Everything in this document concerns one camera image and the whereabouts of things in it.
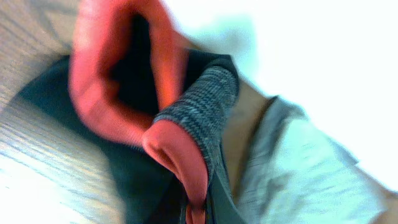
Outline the black leggings with red waistband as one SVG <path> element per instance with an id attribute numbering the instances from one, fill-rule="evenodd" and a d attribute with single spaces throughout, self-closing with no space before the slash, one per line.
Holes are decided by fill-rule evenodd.
<path id="1" fill-rule="evenodd" d="M 127 223 L 242 223 L 222 135 L 229 55 L 185 47 L 160 1 L 83 1 L 72 54 L 20 96 L 109 157 Z"/>

